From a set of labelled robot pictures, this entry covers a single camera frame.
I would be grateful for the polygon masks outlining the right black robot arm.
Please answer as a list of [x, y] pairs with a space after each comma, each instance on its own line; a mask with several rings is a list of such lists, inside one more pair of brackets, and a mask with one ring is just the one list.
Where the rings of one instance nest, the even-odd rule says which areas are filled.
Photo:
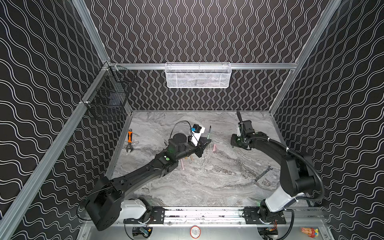
[[280, 186], [260, 203], [262, 214], [280, 212], [298, 200], [316, 202], [324, 197], [324, 184], [310, 158], [256, 132], [250, 120], [239, 120], [238, 129], [231, 137], [232, 147], [261, 151], [280, 165]]

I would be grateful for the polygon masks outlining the green pen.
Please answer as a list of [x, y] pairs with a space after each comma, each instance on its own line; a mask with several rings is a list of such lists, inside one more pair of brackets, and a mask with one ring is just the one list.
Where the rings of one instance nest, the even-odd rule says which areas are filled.
[[207, 134], [207, 139], [210, 139], [211, 130], [212, 130], [212, 126], [209, 127], [209, 132], [208, 132], [208, 134]]

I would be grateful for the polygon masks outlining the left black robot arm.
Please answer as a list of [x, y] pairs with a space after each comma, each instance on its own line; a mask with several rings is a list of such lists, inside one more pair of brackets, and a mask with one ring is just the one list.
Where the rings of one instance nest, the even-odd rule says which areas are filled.
[[131, 200], [124, 204], [125, 197], [145, 184], [164, 177], [179, 165], [179, 161], [195, 154], [202, 157], [204, 150], [211, 143], [201, 137], [194, 144], [184, 134], [176, 134], [169, 139], [168, 146], [145, 166], [124, 176], [99, 179], [92, 192], [85, 198], [85, 207], [91, 221], [98, 231], [104, 231], [114, 223], [132, 220], [135, 224], [148, 224], [152, 207], [145, 200]]

